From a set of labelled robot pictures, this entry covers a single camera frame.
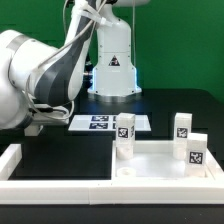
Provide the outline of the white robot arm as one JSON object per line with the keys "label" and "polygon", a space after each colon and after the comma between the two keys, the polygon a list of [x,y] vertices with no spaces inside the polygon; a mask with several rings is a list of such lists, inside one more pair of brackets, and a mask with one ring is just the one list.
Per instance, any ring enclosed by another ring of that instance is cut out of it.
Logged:
{"label": "white robot arm", "polygon": [[57,49],[15,30],[0,33],[0,130],[26,128],[35,99],[55,108],[72,104],[82,83],[92,34],[98,35],[93,88],[100,98],[123,100],[141,92],[131,63],[131,29],[112,8],[134,0],[74,0],[64,45]]}

